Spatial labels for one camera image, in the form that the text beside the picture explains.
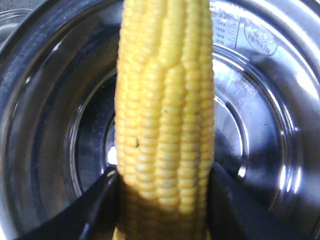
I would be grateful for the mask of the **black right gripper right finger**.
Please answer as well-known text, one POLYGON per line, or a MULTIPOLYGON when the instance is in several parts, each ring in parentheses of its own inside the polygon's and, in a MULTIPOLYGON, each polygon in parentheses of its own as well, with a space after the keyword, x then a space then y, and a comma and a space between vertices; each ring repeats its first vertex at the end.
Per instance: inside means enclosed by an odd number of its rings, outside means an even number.
POLYGON ((207 220, 212 240, 309 240, 270 213, 217 162, 209 176, 207 220))

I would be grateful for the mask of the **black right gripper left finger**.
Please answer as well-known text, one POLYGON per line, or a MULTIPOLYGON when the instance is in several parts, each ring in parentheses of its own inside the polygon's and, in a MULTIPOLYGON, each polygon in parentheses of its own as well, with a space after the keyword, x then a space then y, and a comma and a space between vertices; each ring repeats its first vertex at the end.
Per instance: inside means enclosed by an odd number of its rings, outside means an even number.
POLYGON ((109 166, 61 213, 19 240, 111 240, 118 217, 119 173, 109 166))

